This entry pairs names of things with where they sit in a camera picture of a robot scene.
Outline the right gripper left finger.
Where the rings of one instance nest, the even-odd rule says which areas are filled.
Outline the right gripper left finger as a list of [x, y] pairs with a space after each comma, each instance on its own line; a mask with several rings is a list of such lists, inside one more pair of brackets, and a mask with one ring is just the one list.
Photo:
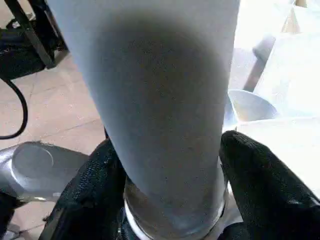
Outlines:
[[126, 173], [110, 139], [67, 184], [46, 220], [46, 240], [115, 240]]

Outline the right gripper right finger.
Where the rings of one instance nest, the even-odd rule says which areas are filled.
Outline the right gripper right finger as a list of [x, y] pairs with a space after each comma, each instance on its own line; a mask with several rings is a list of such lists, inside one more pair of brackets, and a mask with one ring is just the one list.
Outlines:
[[219, 156], [243, 219], [220, 240], [320, 238], [320, 200], [267, 146], [230, 130]]

